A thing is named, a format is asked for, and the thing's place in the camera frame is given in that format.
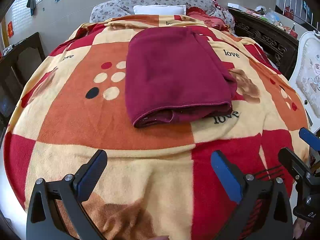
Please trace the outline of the white ornate chair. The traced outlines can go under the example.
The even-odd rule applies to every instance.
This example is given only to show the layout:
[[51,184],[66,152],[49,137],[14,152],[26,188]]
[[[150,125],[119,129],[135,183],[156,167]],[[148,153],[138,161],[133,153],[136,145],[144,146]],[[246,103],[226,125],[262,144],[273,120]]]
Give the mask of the white ornate chair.
[[299,40],[297,61],[289,79],[307,113],[310,131],[319,131],[319,33],[307,31]]

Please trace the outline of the dark wooden side table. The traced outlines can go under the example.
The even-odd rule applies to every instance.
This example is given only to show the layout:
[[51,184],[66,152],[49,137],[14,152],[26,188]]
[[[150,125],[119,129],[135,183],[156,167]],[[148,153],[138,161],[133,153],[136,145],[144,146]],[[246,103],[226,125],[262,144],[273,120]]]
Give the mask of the dark wooden side table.
[[20,96],[14,94],[10,90],[5,80],[10,75],[10,73],[14,74],[18,86],[20,87],[20,93],[22,93],[22,90],[24,89],[27,81],[19,70],[17,63],[19,55],[28,48],[36,49],[38,51],[41,62],[46,59],[39,32],[36,32],[28,38],[25,38],[19,43],[15,44],[13,46],[13,49],[1,58],[1,88],[4,90],[4,94],[8,96],[10,102],[14,105],[18,103]]

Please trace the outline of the red cushion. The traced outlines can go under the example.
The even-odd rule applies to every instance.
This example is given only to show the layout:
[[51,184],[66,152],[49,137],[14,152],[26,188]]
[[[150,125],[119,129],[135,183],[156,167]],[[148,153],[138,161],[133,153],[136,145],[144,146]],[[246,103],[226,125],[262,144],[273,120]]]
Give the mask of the red cushion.
[[228,31],[229,25],[219,17],[209,16],[204,10],[198,7],[190,7],[186,10],[186,15],[197,20],[203,21],[206,26],[220,31]]

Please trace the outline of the metal stair railing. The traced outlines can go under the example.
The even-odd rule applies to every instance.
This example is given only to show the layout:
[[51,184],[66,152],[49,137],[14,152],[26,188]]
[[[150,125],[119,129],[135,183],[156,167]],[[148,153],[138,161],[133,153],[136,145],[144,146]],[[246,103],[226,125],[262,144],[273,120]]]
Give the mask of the metal stair railing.
[[319,31],[319,21],[305,0],[279,0],[278,8],[282,15],[305,29]]

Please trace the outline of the dark cloth hanging on wall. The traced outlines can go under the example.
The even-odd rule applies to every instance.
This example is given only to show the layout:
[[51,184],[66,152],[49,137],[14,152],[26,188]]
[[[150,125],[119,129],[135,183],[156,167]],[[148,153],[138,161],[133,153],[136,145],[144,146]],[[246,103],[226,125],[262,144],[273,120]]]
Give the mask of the dark cloth hanging on wall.
[[36,8],[36,0],[28,0],[26,7],[30,9],[30,15],[33,16]]

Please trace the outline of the dark red knit sweater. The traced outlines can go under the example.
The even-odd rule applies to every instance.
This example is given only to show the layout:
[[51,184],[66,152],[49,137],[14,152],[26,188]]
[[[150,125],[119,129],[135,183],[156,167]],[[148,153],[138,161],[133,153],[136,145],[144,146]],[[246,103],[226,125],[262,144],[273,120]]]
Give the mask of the dark red knit sweater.
[[125,103],[133,127],[230,114],[237,83],[205,36],[150,28],[129,42]]

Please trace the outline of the clutter on cabinet top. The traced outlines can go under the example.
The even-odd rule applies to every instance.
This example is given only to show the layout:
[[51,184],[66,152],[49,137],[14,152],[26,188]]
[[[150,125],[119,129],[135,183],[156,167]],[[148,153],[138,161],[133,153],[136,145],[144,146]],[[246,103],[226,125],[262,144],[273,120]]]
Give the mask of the clutter on cabinet top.
[[280,30],[285,31],[287,34],[298,39],[295,22],[292,19],[275,12],[271,8],[267,10],[264,6],[259,5],[255,9],[247,8],[245,12],[276,26]]

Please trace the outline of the white pillow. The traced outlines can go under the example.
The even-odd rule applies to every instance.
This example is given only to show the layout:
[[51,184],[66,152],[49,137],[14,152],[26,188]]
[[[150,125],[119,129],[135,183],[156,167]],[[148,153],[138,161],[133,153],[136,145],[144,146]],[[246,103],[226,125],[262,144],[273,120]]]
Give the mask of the white pillow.
[[135,5],[135,15],[186,15],[186,5]]

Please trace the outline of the orange red checkered blanket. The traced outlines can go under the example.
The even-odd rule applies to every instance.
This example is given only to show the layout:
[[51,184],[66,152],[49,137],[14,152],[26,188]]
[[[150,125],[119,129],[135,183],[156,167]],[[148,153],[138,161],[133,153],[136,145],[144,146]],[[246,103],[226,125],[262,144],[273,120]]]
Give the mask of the orange red checkered blanket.
[[[125,103],[132,38],[150,28],[203,35],[237,83],[230,114],[135,128]],[[220,150],[244,173],[293,179],[278,161],[309,147],[302,100],[259,45],[183,15],[131,15],[85,23],[39,65],[4,137],[4,167],[21,207],[38,178],[59,180],[105,150],[108,164],[84,208],[107,239],[212,239],[236,207],[214,173]]]

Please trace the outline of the dark carved wooden cabinet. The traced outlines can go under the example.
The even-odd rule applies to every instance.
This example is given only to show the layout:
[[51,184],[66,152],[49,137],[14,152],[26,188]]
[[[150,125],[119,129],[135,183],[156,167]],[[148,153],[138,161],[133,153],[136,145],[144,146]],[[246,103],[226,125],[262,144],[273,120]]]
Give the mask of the dark carved wooden cabinet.
[[237,9],[228,11],[235,20],[235,34],[255,40],[279,71],[290,79],[297,62],[299,41],[265,20]]

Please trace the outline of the red paper wall decoration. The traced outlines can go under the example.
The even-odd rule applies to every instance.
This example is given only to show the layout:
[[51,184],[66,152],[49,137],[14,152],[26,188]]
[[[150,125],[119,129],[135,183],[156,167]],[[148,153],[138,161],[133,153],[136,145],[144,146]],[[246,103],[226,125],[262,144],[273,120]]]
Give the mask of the red paper wall decoration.
[[11,38],[14,35],[13,25],[11,21],[8,23],[7,33],[9,38]]

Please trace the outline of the floral grey bolster pillow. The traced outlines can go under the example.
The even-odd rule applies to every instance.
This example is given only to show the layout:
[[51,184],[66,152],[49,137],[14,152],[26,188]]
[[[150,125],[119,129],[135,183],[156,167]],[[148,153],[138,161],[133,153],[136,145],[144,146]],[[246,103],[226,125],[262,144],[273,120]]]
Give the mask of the floral grey bolster pillow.
[[234,33],[235,20],[233,15],[221,7],[216,0],[110,0],[96,5],[90,15],[91,23],[103,22],[109,18],[133,15],[135,5],[185,5],[203,10],[208,16],[218,17],[229,26]]

